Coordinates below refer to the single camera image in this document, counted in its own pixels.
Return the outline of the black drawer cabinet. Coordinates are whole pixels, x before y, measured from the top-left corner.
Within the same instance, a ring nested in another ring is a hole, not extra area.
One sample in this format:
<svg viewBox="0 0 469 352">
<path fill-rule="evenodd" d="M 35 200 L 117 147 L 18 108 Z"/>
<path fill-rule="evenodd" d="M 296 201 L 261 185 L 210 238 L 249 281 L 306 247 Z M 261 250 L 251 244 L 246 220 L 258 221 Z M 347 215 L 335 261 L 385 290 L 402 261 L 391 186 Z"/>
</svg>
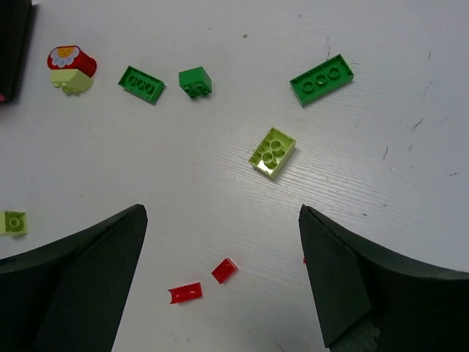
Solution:
<svg viewBox="0 0 469 352">
<path fill-rule="evenodd" d="M 14 101 L 21 88 L 33 19 L 31 0 L 1 1 L 1 104 Z"/>
</svg>

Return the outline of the red flower printed lego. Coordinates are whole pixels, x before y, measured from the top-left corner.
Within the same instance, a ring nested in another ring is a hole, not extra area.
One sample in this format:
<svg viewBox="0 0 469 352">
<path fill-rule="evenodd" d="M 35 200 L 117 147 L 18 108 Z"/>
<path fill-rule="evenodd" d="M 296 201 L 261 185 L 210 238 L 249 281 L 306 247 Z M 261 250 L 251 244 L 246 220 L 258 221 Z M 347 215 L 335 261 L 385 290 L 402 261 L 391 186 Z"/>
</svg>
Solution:
<svg viewBox="0 0 469 352">
<path fill-rule="evenodd" d="M 51 70 L 78 69 L 92 78 L 97 70 L 97 62 L 77 45 L 55 47 L 48 55 L 47 65 Z"/>
</svg>

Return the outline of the red curved lego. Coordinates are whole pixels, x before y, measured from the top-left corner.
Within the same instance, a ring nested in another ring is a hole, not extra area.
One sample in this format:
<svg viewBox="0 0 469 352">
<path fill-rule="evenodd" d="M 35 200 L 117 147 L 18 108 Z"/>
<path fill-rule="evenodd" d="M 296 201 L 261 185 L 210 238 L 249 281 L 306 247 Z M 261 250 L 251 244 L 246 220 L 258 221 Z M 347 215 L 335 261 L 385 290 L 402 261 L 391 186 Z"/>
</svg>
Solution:
<svg viewBox="0 0 469 352">
<path fill-rule="evenodd" d="M 181 304 L 186 301 L 192 301 L 203 297 L 202 285 L 200 282 L 169 289 L 169 293 L 171 295 L 170 304 Z"/>
</svg>

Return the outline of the light green curved lego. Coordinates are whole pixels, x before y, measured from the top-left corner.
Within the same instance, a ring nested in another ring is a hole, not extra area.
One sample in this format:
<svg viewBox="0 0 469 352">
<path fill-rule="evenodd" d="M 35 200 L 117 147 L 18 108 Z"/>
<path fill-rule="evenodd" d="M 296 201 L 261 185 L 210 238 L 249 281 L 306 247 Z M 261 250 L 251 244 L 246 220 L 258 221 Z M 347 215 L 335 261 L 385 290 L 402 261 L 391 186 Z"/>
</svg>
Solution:
<svg viewBox="0 0 469 352">
<path fill-rule="evenodd" d="M 80 95 L 86 92 L 94 80 L 78 69 L 52 70 L 51 83 L 66 95 Z"/>
</svg>

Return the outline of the light green small lego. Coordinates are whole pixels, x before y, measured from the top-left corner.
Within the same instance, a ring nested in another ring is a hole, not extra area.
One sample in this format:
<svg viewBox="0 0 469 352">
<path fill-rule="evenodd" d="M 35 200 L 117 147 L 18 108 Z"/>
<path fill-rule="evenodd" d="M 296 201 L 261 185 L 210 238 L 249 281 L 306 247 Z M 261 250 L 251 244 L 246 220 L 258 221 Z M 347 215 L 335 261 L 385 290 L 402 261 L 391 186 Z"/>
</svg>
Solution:
<svg viewBox="0 0 469 352">
<path fill-rule="evenodd" d="M 0 217 L 1 236 L 14 238 L 27 234 L 28 230 L 26 213 L 17 211 L 2 211 L 0 212 Z"/>
</svg>

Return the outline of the dark green long lego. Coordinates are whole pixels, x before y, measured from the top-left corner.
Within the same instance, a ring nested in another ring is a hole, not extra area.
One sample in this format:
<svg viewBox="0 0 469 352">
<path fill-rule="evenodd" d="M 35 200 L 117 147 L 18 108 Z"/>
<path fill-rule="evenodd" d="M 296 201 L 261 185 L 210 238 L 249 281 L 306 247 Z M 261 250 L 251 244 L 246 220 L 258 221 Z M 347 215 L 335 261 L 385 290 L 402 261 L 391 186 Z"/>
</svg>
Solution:
<svg viewBox="0 0 469 352">
<path fill-rule="evenodd" d="M 289 81 L 302 107 L 319 100 L 354 79 L 354 72 L 341 54 Z"/>
</svg>

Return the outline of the dark green 2x4 lego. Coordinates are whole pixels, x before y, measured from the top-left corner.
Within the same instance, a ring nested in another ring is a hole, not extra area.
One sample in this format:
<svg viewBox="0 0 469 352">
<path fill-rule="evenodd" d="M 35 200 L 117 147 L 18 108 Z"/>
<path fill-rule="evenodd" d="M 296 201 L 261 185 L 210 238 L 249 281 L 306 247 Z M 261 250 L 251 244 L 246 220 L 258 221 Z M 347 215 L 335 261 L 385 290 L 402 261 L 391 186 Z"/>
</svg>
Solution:
<svg viewBox="0 0 469 352">
<path fill-rule="evenodd" d="M 132 66 L 123 73 L 118 82 L 125 91 L 155 105 L 166 85 L 159 79 L 150 76 Z"/>
</svg>

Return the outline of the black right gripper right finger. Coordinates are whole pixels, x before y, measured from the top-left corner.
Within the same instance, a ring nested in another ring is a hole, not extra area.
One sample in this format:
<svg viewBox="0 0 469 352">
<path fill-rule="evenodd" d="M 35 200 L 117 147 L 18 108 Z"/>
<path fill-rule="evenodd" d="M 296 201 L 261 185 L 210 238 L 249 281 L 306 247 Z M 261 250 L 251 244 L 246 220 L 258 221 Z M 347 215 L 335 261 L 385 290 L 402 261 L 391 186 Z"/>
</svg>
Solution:
<svg viewBox="0 0 469 352">
<path fill-rule="evenodd" d="M 327 349 L 468 349 L 467 273 L 393 252 L 307 205 L 299 228 Z"/>
</svg>

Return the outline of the light green 2x3 lego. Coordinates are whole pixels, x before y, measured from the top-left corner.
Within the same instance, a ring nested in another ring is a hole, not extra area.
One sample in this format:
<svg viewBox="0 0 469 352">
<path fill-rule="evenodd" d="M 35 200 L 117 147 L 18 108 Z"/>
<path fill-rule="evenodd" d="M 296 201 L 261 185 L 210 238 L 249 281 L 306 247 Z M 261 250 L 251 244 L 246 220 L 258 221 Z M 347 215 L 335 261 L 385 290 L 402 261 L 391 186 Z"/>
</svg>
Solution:
<svg viewBox="0 0 469 352">
<path fill-rule="evenodd" d="M 248 162 L 252 167 L 274 180 L 295 149 L 296 140 L 276 128 L 271 128 L 255 149 Z"/>
</svg>

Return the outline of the red small square lego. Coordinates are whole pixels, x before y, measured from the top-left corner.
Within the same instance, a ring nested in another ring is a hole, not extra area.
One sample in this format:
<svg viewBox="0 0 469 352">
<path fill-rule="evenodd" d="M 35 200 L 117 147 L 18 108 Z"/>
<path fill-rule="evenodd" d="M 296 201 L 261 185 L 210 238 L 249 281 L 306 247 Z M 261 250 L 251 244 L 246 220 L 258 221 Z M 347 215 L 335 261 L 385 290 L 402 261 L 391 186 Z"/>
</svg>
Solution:
<svg viewBox="0 0 469 352">
<path fill-rule="evenodd" d="M 215 280 L 222 285 L 226 282 L 236 271 L 238 267 L 236 264 L 230 259 L 225 258 L 223 259 L 218 266 L 212 271 L 212 276 Z"/>
</svg>

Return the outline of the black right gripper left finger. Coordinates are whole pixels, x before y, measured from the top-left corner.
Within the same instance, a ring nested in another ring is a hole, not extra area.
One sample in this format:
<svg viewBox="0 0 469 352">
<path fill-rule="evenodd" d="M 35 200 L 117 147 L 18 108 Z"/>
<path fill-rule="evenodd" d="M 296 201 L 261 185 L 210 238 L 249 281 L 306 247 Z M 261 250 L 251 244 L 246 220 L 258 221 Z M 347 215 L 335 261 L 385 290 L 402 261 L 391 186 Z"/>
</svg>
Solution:
<svg viewBox="0 0 469 352">
<path fill-rule="evenodd" d="M 135 204 L 80 232 L 1 260 L 2 351 L 111 351 L 139 261 Z"/>
</svg>

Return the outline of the dark green small lego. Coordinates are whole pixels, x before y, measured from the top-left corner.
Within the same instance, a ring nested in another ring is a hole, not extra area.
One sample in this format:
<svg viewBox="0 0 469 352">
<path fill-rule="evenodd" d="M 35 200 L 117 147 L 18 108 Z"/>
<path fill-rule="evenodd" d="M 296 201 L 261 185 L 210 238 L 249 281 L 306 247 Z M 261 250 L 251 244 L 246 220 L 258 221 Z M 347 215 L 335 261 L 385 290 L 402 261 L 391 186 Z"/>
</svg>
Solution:
<svg viewBox="0 0 469 352">
<path fill-rule="evenodd" d="M 180 88 L 191 98 L 207 97 L 213 91 L 212 80 L 203 67 L 180 71 Z"/>
</svg>

